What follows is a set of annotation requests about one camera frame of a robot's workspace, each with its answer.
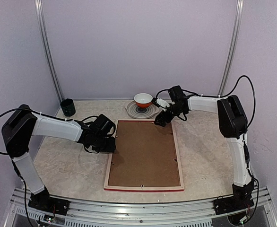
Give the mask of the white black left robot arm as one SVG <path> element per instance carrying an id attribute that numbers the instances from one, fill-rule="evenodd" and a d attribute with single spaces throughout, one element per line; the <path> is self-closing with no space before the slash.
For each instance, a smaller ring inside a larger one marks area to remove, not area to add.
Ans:
<path id="1" fill-rule="evenodd" d="M 86 152 L 113 153 L 116 150 L 115 130 L 115 123 L 103 114 L 86 122 L 48 116 L 21 105 L 12 110 L 1 133 L 17 175 L 31 192 L 30 201 L 43 210 L 50 210 L 53 199 L 29 154 L 31 139 L 42 136 L 68 140 L 83 145 Z"/>

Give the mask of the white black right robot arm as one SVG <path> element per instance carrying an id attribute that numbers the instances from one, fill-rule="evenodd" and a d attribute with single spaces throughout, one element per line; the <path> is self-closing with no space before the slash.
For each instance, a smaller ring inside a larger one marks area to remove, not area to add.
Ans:
<path id="1" fill-rule="evenodd" d="M 229 146 L 234 168 L 233 195 L 229 198 L 216 199 L 216 209 L 252 207 L 252 191 L 254 180 L 250 172 L 250 155 L 245 136 L 248 130 L 248 120 L 238 96 L 226 97 L 203 96 L 199 94 L 185 94 L 180 86 L 167 90 L 171 102 L 158 96 L 153 97 L 152 104 L 162 108 L 155 118 L 155 124 L 165 127 L 174 117 L 187 115 L 189 111 L 204 111 L 218 115 L 219 130 L 226 138 Z"/>

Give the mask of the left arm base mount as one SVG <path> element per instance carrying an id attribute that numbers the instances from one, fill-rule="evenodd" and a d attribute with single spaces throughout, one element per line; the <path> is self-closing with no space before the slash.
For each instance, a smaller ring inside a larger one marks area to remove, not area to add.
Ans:
<path id="1" fill-rule="evenodd" d="M 54 215 L 67 215 L 70 201 L 49 195 L 31 195 L 28 206 Z"/>

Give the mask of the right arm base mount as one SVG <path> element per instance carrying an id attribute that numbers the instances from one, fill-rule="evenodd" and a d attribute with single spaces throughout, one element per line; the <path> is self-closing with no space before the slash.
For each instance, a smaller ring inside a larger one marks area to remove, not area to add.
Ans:
<path id="1" fill-rule="evenodd" d="M 234 196 L 226 198 L 218 197 L 213 201 L 213 205 L 215 209 L 215 214 L 221 215 L 252 207 L 254 205 L 254 201 L 252 198 L 238 201 L 234 198 Z"/>

